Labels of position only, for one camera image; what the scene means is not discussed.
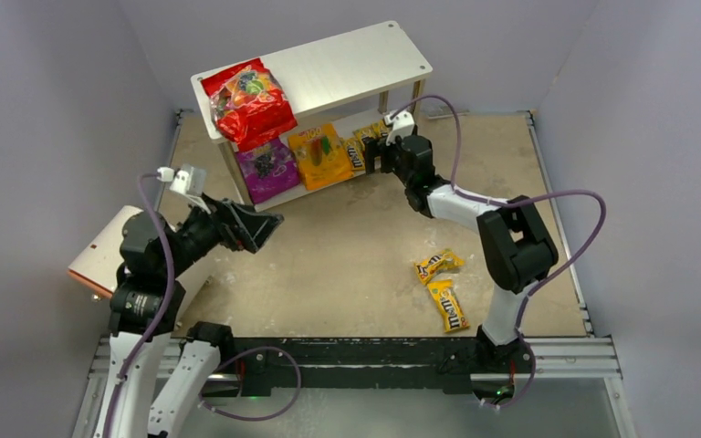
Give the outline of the orange mango gummy bag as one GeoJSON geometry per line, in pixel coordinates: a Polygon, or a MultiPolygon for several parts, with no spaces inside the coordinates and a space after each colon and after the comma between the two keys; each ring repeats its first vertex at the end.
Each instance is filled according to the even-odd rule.
{"type": "Polygon", "coordinates": [[[288,147],[308,191],[349,180],[354,175],[351,160],[331,123],[288,136],[288,147]]]}

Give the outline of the purple grape gummy bag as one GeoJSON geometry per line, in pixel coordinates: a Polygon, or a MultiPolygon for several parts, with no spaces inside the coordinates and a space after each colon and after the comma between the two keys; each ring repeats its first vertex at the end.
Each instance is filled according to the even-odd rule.
{"type": "Polygon", "coordinates": [[[293,153],[278,138],[250,151],[237,152],[235,157],[254,204],[263,203],[300,184],[293,153]]]}

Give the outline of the red assorted gummy bag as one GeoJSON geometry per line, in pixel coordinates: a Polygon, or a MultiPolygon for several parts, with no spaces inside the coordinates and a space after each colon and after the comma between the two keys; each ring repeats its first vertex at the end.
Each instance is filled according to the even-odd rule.
{"type": "Polygon", "coordinates": [[[286,92],[260,58],[200,81],[213,125],[239,151],[250,151],[297,127],[286,92]]]}

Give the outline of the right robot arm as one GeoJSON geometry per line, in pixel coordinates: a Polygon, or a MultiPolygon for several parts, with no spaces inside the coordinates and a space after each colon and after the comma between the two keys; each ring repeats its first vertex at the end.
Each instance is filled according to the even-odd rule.
{"type": "Polygon", "coordinates": [[[394,174],[417,213],[460,224],[479,237],[487,272],[494,283],[488,315],[477,331],[486,354],[508,356],[520,348],[519,321],[533,287],[559,261],[559,252],[537,208],[528,197],[488,200],[460,194],[436,172],[432,143],[420,135],[364,141],[368,173],[394,174]]]}

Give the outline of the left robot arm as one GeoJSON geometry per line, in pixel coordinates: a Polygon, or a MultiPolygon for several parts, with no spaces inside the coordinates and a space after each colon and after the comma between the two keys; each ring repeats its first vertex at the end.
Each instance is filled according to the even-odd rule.
{"type": "Polygon", "coordinates": [[[235,357],[228,326],[197,323],[176,370],[155,389],[186,294],[179,275],[218,246],[258,252],[284,221],[281,214],[228,199],[202,199],[205,206],[192,207],[177,229],[151,207],[122,227],[123,262],[110,300],[110,365],[98,437],[176,436],[207,378],[235,357]]]}

